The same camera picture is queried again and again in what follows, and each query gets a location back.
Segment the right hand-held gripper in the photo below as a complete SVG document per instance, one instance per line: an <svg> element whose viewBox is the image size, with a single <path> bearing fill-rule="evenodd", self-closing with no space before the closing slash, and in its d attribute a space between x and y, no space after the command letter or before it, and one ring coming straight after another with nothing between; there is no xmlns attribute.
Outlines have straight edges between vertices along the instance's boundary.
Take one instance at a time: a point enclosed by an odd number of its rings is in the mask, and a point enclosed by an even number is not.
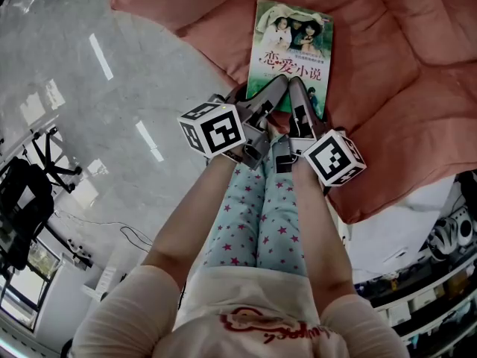
<svg viewBox="0 0 477 358"><path fill-rule="evenodd" d="M286 173L300 158L312 167L327 187L342 186L367 166L357 147L341 132L328 130L313 111L313 103L301 78L288 82L292 106L290 132L277 144L275 172Z"/></svg>

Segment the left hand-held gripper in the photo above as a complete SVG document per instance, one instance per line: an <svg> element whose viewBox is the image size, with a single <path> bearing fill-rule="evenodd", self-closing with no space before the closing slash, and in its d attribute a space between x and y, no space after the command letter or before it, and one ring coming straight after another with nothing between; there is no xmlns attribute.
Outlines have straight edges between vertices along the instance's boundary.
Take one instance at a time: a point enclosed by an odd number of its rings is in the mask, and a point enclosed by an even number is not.
<svg viewBox="0 0 477 358"><path fill-rule="evenodd" d="M255 170L270 148L268 135L260 124L287 89L287 77L278 75L246 101L213 95L210 101L179 116L177 121L189 147L197 153L211 159L241 146L241 162Z"/></svg>

